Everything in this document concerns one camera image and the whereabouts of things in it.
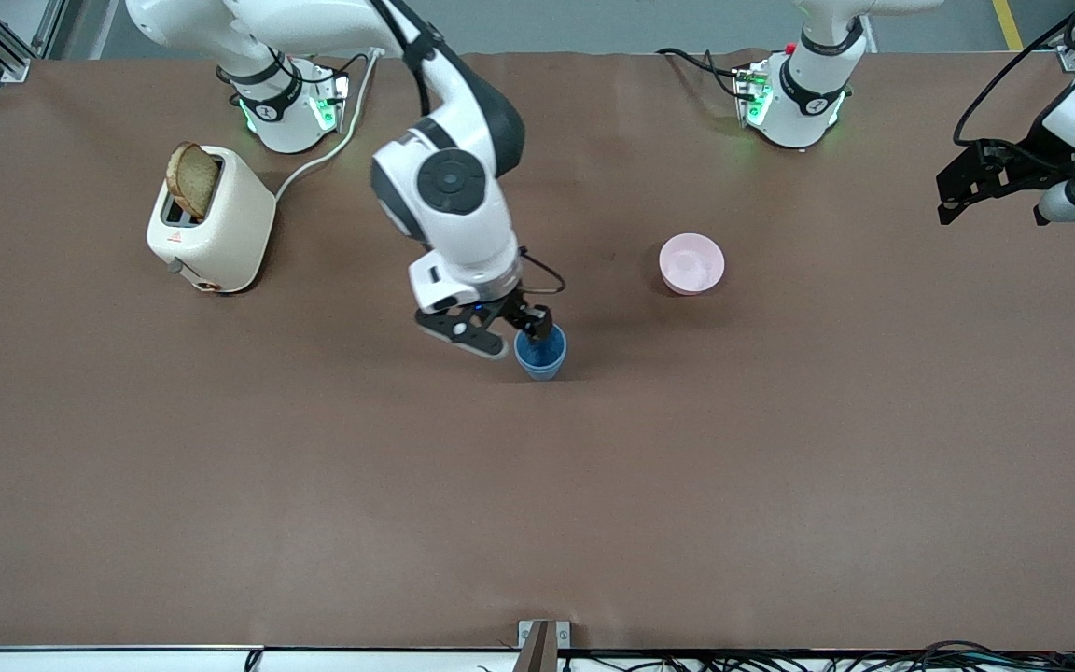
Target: white toaster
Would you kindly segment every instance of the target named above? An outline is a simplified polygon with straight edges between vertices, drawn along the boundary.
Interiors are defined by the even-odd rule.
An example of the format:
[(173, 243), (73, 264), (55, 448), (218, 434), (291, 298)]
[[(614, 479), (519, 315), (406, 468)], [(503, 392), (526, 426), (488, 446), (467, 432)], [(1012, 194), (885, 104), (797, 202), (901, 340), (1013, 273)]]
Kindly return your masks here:
[(161, 181), (148, 218), (148, 247), (202, 292), (239, 292), (256, 280), (264, 260), (276, 197), (239, 154), (202, 145), (220, 167), (205, 218), (190, 216)]

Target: white cable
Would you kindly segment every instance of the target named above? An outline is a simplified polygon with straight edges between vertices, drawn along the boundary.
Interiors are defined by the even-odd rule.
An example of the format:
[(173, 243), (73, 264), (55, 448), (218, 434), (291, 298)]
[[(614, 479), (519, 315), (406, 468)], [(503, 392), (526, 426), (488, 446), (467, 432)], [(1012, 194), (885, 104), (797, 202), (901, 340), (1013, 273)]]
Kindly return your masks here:
[(295, 170), (293, 174), (290, 174), (289, 177), (286, 177), (285, 183), (281, 184), (281, 188), (277, 188), (276, 190), (277, 201), (281, 200), (281, 196), (285, 195), (286, 188), (289, 187), (289, 184), (293, 184), (296, 178), (301, 177), (301, 175), (307, 170), (315, 169), (315, 167), (333, 159), (340, 152), (342, 152), (343, 147), (346, 147), (347, 142), (350, 142), (350, 138), (355, 135), (355, 126), (356, 124), (359, 124), (359, 115), (363, 112), (363, 99), (368, 95), (368, 85), (371, 84), (371, 71), (376, 67), (376, 60), (379, 60), (379, 56), (383, 56), (384, 52), (385, 51), (381, 49), (378, 46), (371, 49), (371, 57), (368, 59), (368, 69), (367, 72), (363, 73), (363, 81), (359, 83), (359, 92), (355, 99), (355, 114), (350, 115), (350, 127), (347, 127), (346, 135), (343, 137), (340, 144), (334, 145), (333, 149), (326, 152), (326, 156), (317, 157), (315, 160), (306, 162), (306, 165), (303, 165), (302, 167), (299, 167), (298, 170)]

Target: blue cup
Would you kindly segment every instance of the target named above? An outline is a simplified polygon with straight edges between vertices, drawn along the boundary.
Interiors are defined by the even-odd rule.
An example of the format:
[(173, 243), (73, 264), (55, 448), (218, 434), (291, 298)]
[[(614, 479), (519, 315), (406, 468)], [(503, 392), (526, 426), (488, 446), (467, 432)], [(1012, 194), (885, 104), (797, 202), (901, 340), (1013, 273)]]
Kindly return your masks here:
[(517, 331), (516, 339), (513, 339), (513, 353), (520, 362), (520, 369), (526, 370), (530, 378), (554, 378), (567, 358), (567, 333), (562, 332), (562, 327), (555, 325), (545, 341), (530, 341), (525, 332)]

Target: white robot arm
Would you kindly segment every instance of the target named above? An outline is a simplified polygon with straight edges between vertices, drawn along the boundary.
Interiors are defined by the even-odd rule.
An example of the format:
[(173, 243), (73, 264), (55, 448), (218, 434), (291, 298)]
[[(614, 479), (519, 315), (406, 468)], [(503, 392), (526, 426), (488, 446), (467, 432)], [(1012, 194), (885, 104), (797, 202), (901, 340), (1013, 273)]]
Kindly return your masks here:
[[(549, 335), (549, 309), (526, 302), (520, 284), (525, 251), (497, 182), (520, 162), (525, 125), (507, 99), (408, 5), (400, 0), (128, 0), (128, 9), (158, 42), (218, 59), (256, 108), (276, 99), (277, 110), (293, 110), (302, 96), (301, 77), (281, 72), (268, 46), (289, 53), (379, 46), (400, 55), (418, 82), (424, 116), (375, 153), (371, 187), (392, 224), (427, 251), (408, 269), (419, 306), (415, 320), (431, 335), (490, 358), (507, 353), (489, 330), (497, 318), (533, 341)], [(427, 86), (442, 99), (436, 110), (430, 110)], [(303, 106), (311, 105), (306, 100)], [(290, 126), (289, 112), (266, 126), (277, 124)], [(272, 147), (268, 131), (258, 132)]]
[(845, 85), (865, 54), (866, 14), (913, 14), (944, 0), (790, 0), (802, 10), (803, 34), (792, 53), (779, 52), (737, 72), (737, 116), (782, 147), (814, 145), (836, 123)]
[[(1044, 40), (1036, 39), (1036, 44)], [(1024, 53), (994, 77), (994, 84)], [(1034, 209), (1037, 225), (1075, 223), (1075, 77), (1036, 116), (1028, 137), (1019, 142), (999, 139), (960, 141), (960, 128), (974, 106), (976, 103), (965, 112), (955, 133), (955, 139), (965, 149), (937, 176), (940, 224), (951, 224), (969, 205), (979, 201), (999, 199), (1030, 188), (1044, 190), (1040, 204)]]

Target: table surface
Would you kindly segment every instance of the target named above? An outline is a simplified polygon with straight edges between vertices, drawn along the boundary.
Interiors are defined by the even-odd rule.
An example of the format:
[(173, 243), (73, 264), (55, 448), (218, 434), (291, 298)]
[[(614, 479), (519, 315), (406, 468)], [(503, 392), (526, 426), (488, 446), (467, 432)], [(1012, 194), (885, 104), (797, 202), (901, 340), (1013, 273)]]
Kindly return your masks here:
[[(869, 56), (806, 153), (661, 57), (473, 57), (528, 124), (517, 234), (570, 281), (549, 384), (411, 321), (367, 177), (417, 114), (400, 63), (231, 298), (145, 247), (168, 154), (306, 157), (206, 62), (33, 63), (0, 95), (0, 643), (1075, 649), (1075, 227), (934, 210), (1006, 57)], [(1022, 137), (1062, 81), (1031, 59), (970, 131)], [(703, 297), (657, 278), (683, 230), (728, 257)]]

